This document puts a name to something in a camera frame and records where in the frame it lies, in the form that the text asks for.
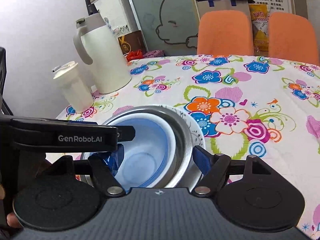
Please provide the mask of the person's left hand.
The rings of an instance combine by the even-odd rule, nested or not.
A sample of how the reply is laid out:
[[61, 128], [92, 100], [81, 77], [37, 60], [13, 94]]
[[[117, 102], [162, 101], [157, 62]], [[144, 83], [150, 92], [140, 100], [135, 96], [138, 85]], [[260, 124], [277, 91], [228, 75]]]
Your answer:
[[6, 223], [11, 228], [21, 229], [23, 226], [19, 222], [13, 211], [13, 196], [1, 184], [1, 203], [3, 204], [3, 214]]

